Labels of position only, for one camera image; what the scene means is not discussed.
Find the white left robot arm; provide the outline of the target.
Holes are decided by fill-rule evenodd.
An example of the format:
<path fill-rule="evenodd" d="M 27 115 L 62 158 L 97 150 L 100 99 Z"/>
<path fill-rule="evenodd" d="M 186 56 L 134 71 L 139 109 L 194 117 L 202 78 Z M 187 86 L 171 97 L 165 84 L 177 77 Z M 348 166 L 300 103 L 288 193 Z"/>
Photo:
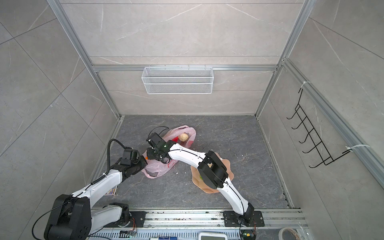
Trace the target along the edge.
<path fill-rule="evenodd" d="M 46 240 L 85 240 L 108 224 L 125 227 L 132 223 L 127 204 L 111 203 L 94 210 L 93 206 L 112 188 L 147 166 L 145 157 L 127 148 L 118 162 L 100 180 L 71 195 L 56 198 L 44 232 Z"/>

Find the pink scalloped plate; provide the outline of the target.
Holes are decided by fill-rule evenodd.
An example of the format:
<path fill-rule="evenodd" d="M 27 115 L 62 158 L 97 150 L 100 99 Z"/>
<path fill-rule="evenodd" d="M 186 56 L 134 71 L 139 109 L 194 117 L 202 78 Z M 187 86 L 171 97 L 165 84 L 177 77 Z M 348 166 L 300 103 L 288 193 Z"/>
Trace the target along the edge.
<path fill-rule="evenodd" d="M 229 175 L 229 178 L 230 180 L 232 181 L 233 178 L 234 178 L 234 174 L 231 170 L 231 163 L 229 160 L 227 159 L 221 159 L 221 161 L 224 163 L 225 167 L 227 168 L 227 173 Z M 218 190 L 215 190 L 215 189 L 212 189 L 210 188 L 208 185 L 206 185 L 198 171 L 197 168 L 194 168 L 193 166 L 191 166 L 191 172 L 192 172 L 192 181 L 193 183 L 198 187 L 200 188 L 203 192 L 207 193 L 207 194 L 214 194 L 214 193 L 218 193 L 219 191 Z"/>

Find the pink plastic bag fruit print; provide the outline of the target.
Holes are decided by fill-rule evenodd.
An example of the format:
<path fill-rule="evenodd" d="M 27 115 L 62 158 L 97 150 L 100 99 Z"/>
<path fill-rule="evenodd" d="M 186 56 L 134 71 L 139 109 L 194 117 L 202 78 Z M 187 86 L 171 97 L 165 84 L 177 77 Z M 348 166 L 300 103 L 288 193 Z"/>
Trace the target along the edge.
<path fill-rule="evenodd" d="M 143 154 L 143 156 L 147 161 L 147 166 L 142 170 L 142 172 L 147 178 L 150 178 L 150 179 L 158 178 L 164 175 L 165 173 L 167 173 L 178 162 L 177 159 L 173 158 L 173 154 L 176 153 L 176 150 L 183 150 L 183 152 L 185 152 L 192 145 L 196 137 L 195 129 L 190 128 L 189 126 L 180 126 L 172 130 L 169 129 L 168 127 L 163 126 L 163 129 L 169 130 L 169 131 L 163 137 L 161 137 L 159 134 L 158 135 L 161 138 L 163 138 L 166 142 L 178 137 L 182 133 L 187 133 L 190 138 L 186 142 L 181 142 L 178 140 L 176 144 L 171 147 L 169 151 L 169 156 L 171 157 L 171 161 L 168 164 L 163 164 L 156 160 L 149 160 L 147 158 L 147 151 Z"/>

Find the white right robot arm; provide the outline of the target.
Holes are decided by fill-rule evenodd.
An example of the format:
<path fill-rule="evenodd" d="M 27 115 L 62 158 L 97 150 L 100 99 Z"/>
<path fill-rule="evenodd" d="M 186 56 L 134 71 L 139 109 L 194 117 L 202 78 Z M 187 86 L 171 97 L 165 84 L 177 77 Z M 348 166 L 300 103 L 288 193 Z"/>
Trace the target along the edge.
<path fill-rule="evenodd" d="M 166 142 L 157 133 L 149 135 L 146 141 L 150 145 L 147 148 L 148 159 L 160 162 L 165 159 L 177 160 L 196 168 L 203 182 L 211 189 L 218 190 L 230 203 L 240 225 L 248 227 L 253 223 L 253 205 L 235 188 L 226 166 L 215 152 L 196 152 L 172 140 Z"/>

